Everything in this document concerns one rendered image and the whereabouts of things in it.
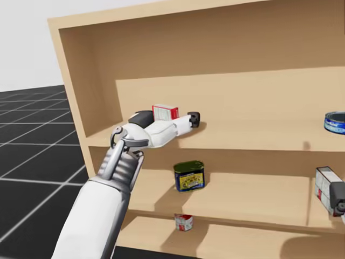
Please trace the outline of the pale wooden shelf unit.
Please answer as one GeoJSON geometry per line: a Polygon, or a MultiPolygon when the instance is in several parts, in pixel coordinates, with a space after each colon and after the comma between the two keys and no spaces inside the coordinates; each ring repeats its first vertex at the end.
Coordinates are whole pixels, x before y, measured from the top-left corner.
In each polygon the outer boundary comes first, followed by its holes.
{"type": "Polygon", "coordinates": [[[315,195],[345,182],[345,0],[166,0],[49,19],[89,179],[114,128],[155,104],[198,128],[145,148],[116,247],[201,259],[345,259],[345,224],[315,195]],[[179,192],[199,160],[205,187],[179,192]],[[174,214],[194,218],[178,231],[174,214]]]}

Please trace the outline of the red and white can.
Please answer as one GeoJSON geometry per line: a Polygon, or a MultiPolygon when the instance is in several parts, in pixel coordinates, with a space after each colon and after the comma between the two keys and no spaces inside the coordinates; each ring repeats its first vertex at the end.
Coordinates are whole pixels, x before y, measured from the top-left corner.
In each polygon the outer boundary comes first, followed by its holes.
{"type": "Polygon", "coordinates": [[[194,218],[188,214],[174,214],[175,225],[178,231],[189,231],[193,228],[194,218]]]}

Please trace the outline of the red and white carton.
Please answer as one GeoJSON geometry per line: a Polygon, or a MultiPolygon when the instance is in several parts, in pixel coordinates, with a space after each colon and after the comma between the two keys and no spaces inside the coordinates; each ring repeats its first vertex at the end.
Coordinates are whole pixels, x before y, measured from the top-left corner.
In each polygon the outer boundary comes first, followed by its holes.
{"type": "Polygon", "coordinates": [[[154,120],[174,120],[179,117],[178,107],[163,104],[155,104],[152,106],[154,120]]]}

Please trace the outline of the green and blue rectangular can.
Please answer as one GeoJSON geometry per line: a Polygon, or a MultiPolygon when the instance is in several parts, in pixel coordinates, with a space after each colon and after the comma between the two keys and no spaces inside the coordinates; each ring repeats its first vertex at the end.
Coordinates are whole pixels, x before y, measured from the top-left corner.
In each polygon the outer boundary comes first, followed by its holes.
{"type": "Polygon", "coordinates": [[[205,187],[204,164],[199,160],[180,162],[174,165],[176,189],[189,192],[205,187]]]}

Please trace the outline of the blue flat can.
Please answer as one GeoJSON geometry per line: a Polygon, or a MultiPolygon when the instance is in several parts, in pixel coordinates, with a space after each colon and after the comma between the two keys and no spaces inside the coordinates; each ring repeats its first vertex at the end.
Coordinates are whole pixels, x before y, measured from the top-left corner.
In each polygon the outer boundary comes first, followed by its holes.
{"type": "Polygon", "coordinates": [[[324,128],[332,133],[345,135],[345,111],[326,113],[324,128]]]}

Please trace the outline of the dark red carton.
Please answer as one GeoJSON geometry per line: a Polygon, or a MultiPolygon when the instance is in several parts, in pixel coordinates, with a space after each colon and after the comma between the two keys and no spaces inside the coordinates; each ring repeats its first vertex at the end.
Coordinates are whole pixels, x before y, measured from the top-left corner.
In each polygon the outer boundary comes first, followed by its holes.
{"type": "Polygon", "coordinates": [[[315,172],[315,195],[329,214],[333,216],[333,210],[330,207],[329,186],[332,182],[341,182],[343,180],[330,167],[318,167],[315,172]]]}

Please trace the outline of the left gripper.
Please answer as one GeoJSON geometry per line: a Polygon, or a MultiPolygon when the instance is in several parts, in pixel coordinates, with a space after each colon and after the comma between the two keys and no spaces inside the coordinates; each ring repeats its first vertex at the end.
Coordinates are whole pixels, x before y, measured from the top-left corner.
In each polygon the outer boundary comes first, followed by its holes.
{"type": "Polygon", "coordinates": [[[193,128],[198,128],[200,122],[199,112],[188,112],[173,121],[155,121],[153,111],[139,111],[128,119],[126,137],[131,140],[148,140],[147,147],[158,148],[171,142],[177,135],[184,135],[193,128]]]}

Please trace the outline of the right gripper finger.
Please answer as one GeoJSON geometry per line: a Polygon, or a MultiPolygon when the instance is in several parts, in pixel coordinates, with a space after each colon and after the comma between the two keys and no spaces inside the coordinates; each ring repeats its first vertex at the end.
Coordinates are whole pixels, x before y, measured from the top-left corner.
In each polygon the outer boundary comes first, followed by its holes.
{"type": "Polygon", "coordinates": [[[345,182],[332,182],[329,186],[329,194],[333,216],[340,217],[345,224],[345,182]]]}

